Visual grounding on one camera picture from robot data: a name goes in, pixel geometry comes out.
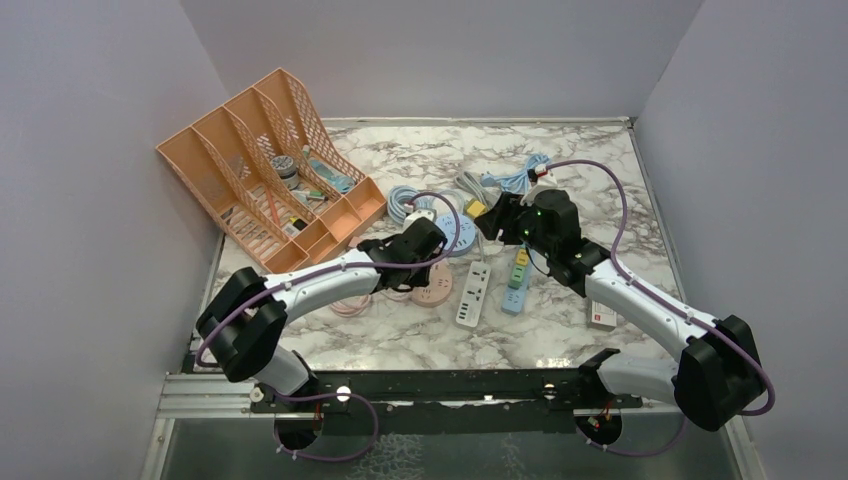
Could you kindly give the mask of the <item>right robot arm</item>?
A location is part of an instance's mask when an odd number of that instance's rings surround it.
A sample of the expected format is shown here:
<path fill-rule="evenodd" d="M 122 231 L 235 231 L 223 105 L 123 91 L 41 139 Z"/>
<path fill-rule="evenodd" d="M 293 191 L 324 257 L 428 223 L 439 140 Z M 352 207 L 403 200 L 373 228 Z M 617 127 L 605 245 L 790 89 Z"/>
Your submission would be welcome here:
<path fill-rule="evenodd" d="M 566 192 L 547 189 L 529 201 L 504 193 L 474 223 L 488 240 L 537 252 L 554 280 L 623 316 L 669 354 L 667 360 L 622 352 L 593 357 L 576 383 L 585 404 L 600 407 L 615 395 L 635 395 L 674 404 L 694 425 L 716 431 L 769 391 L 744 320 L 719 320 L 642 283 L 610 250 L 582 235 L 578 208 Z"/>

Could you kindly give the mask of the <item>green plug adapter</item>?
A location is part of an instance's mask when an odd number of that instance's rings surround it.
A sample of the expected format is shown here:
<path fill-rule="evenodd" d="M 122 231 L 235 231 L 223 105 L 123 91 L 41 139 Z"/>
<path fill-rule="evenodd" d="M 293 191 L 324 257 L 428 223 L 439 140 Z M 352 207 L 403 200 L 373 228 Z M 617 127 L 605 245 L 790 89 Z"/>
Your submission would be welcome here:
<path fill-rule="evenodd" d="M 526 267 L 522 265 L 515 265 L 508 281 L 508 287 L 511 289 L 520 289 L 524 284 L 525 275 Z"/>

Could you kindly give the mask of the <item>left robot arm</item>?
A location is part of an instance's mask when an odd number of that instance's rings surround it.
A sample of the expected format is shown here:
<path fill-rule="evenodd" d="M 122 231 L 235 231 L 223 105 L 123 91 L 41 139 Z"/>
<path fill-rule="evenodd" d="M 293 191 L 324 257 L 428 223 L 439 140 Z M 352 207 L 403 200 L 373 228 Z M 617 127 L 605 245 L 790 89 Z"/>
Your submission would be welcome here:
<path fill-rule="evenodd" d="M 300 270 L 260 275 L 233 273 L 196 322 L 202 343 L 195 361 L 210 353 L 212 367 L 231 383 L 257 380 L 298 411 L 313 401 L 312 371 L 302 357 L 280 346 L 284 328 L 306 314 L 351 297 L 402 286 L 422 287 L 431 265 L 448 248 L 445 233 L 419 218 L 399 234 L 360 241 L 346 253 Z"/>

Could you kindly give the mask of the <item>yellow plug adapter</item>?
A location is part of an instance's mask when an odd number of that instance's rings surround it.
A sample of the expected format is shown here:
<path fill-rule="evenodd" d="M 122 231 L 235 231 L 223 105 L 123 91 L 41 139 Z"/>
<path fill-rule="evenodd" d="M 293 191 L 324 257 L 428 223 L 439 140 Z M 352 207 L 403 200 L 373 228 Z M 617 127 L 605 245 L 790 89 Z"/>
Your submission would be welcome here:
<path fill-rule="evenodd" d="M 470 200 L 466 203 L 464 207 L 465 215 L 471 219 L 478 218 L 479 216 L 485 214 L 487 210 L 487 206 L 477 199 Z"/>
<path fill-rule="evenodd" d="M 515 256 L 515 265 L 526 268 L 529 264 L 529 255 L 525 249 L 519 249 Z"/>

